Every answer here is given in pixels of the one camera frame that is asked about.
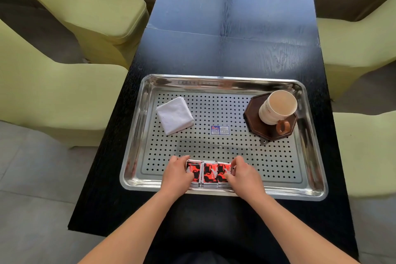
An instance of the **hand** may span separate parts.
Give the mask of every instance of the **hand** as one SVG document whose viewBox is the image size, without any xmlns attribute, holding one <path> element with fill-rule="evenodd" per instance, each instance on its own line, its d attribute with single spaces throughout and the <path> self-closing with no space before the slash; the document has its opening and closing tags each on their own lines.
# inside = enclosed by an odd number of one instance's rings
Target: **hand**
<svg viewBox="0 0 396 264">
<path fill-rule="evenodd" d="M 255 198 L 267 196 L 259 173 L 252 166 L 245 163 L 243 157 L 237 156 L 233 159 L 231 167 L 234 166 L 235 176 L 226 173 L 225 177 L 238 196 L 249 204 Z"/>
<path fill-rule="evenodd" d="M 162 176 L 160 192 L 170 196 L 174 201 L 190 188 L 194 173 L 186 173 L 185 165 L 190 156 L 178 158 L 171 156 Z"/>
</svg>

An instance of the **red packet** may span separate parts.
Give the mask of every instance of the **red packet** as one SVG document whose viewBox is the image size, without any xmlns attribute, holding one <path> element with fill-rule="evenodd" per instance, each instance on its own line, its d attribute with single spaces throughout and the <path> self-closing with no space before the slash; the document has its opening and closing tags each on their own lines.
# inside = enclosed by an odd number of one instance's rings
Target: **red packet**
<svg viewBox="0 0 396 264">
<path fill-rule="evenodd" d="M 231 164 L 218 162 L 217 181 L 219 183 L 227 183 L 228 182 L 227 179 L 225 178 L 226 173 L 231 173 Z"/>
<path fill-rule="evenodd" d="M 202 184 L 217 185 L 217 163 L 206 161 L 202 164 Z"/>
<path fill-rule="evenodd" d="M 194 179 L 191 182 L 194 185 L 198 185 L 201 180 L 201 163 L 196 160 L 187 160 L 186 162 L 186 172 L 194 173 Z"/>
</svg>

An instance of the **tray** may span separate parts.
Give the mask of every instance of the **tray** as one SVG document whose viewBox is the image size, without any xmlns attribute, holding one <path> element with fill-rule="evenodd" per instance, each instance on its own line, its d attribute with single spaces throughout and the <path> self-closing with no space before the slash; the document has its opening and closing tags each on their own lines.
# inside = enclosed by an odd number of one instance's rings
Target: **tray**
<svg viewBox="0 0 396 264">
<path fill-rule="evenodd" d="M 250 133 L 243 113 L 253 96 L 287 90 L 298 101 L 293 133 L 265 141 Z M 195 125 L 166 136 L 155 108 L 182 96 Z M 230 135 L 211 135 L 212 125 L 230 126 Z M 279 199 L 323 200 L 328 193 L 308 96 L 302 83 L 283 79 L 148 75 L 140 85 L 120 172 L 127 190 L 158 191 L 172 155 L 230 162 L 244 157 L 260 173 L 268 194 Z M 230 188 L 191 187 L 187 193 L 236 196 Z"/>
</svg>

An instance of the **white napkin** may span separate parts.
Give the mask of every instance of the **white napkin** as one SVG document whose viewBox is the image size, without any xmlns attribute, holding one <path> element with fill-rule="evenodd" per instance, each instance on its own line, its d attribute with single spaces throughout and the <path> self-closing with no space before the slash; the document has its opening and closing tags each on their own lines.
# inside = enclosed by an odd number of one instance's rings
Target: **white napkin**
<svg viewBox="0 0 396 264">
<path fill-rule="evenodd" d="M 181 96 L 158 106 L 156 111 L 167 136 L 194 125 L 194 118 Z"/>
</svg>

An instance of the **wooden saucer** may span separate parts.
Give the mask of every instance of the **wooden saucer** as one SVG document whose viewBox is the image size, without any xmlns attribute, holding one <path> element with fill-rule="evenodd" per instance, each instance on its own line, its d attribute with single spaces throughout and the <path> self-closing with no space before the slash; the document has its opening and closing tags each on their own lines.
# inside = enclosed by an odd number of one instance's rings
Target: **wooden saucer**
<svg viewBox="0 0 396 264">
<path fill-rule="evenodd" d="M 259 117 L 259 109 L 271 93 L 265 93 L 252 97 L 247 105 L 244 113 L 244 119 L 249 131 L 253 134 L 264 138 L 267 141 L 276 141 L 290 136 L 294 130 L 297 117 L 295 114 L 286 118 L 290 123 L 290 131 L 283 135 L 279 135 L 276 131 L 276 125 L 268 125 L 261 121 Z"/>
</svg>

